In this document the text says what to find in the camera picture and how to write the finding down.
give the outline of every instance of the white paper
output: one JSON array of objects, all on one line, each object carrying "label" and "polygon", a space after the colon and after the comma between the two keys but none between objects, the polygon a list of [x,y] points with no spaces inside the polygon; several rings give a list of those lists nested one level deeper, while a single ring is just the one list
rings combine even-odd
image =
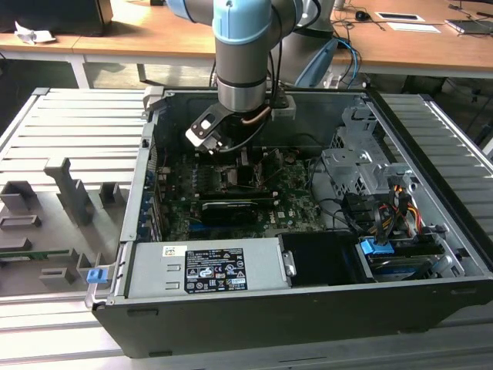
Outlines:
[{"label": "white paper", "polygon": [[165,245],[163,257],[182,257],[185,255],[186,249],[186,245]]},{"label": "white paper", "polygon": [[56,41],[50,31],[33,31],[31,29],[27,29],[26,27],[22,27],[17,22],[15,23],[15,29],[16,31],[14,34],[29,45],[34,45],[40,42]]},{"label": "white paper", "polygon": [[438,31],[438,29],[436,29],[432,25],[420,25],[416,23],[395,23],[395,22],[388,22],[387,24],[395,31],[440,33],[440,31]]}]

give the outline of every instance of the power supply label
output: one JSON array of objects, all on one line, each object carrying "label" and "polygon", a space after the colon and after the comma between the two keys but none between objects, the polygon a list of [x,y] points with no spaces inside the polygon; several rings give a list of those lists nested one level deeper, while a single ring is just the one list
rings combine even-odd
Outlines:
[{"label": "power supply label", "polygon": [[245,291],[247,271],[243,248],[187,251],[185,253],[185,291],[211,293]]}]

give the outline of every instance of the wooden desk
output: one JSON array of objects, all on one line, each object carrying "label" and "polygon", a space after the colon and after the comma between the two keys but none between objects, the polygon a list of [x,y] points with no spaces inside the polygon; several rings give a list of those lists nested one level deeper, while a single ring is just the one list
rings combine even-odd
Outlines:
[{"label": "wooden desk", "polygon": [[[363,57],[361,72],[416,76],[449,76],[493,79],[493,39],[457,36],[445,19],[466,16],[448,8],[448,0],[353,0],[365,7],[375,21],[374,12],[419,14],[425,23],[440,23],[441,33],[394,31],[385,23],[359,23],[355,10],[333,12],[333,19],[353,22],[350,37]],[[475,15],[477,10],[493,12],[493,5],[463,2]],[[58,42],[27,45],[14,35],[0,34],[0,52],[10,59],[66,61],[72,64],[81,88],[89,82],[84,70],[87,62],[134,63],[140,79],[145,79],[144,64],[210,66],[214,58],[214,38],[210,27],[176,17],[166,7],[151,7],[148,0],[112,0],[113,24],[105,37],[57,35]],[[342,37],[346,30],[335,29]],[[331,71],[343,72],[350,61],[347,51],[338,51]]]},{"label": "wooden desk", "polygon": [[[380,23],[386,31],[371,22],[354,20],[352,8],[334,11],[332,19],[345,19],[354,24],[350,29],[353,46],[363,57],[362,72],[421,76],[456,76],[493,78],[493,38],[458,36],[445,19],[466,19],[466,15],[448,8],[445,0],[353,0],[356,7],[364,7],[374,21],[382,21],[374,12],[411,13],[435,25],[441,33],[394,31]],[[481,5],[485,12],[493,5]],[[341,37],[347,37],[340,24],[335,25]],[[340,51],[334,65],[347,65],[349,53]]]}]

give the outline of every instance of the blue tab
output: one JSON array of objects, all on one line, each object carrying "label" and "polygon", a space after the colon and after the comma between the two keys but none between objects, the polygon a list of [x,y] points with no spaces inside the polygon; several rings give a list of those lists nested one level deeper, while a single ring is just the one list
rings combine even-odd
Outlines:
[{"label": "blue tab", "polygon": [[108,282],[107,268],[93,268],[89,270],[86,281],[89,284],[104,284]]},{"label": "blue tab", "polygon": [[369,254],[393,254],[394,248],[390,242],[379,245],[375,243],[374,238],[365,239],[360,243],[361,249],[365,255]]}]

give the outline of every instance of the metal frame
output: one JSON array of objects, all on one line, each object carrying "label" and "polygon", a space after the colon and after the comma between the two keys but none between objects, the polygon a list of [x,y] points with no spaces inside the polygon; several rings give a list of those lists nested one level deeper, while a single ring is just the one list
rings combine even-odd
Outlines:
[{"label": "metal frame", "polygon": [[379,118],[387,134],[396,140],[396,145],[404,149],[402,153],[406,153],[410,157],[412,165],[421,173],[439,202],[443,204],[455,223],[457,223],[459,230],[464,233],[473,248],[480,254],[488,269],[493,271],[493,242],[491,239],[384,99],[372,89],[368,90],[367,94],[374,104],[371,108]]}]

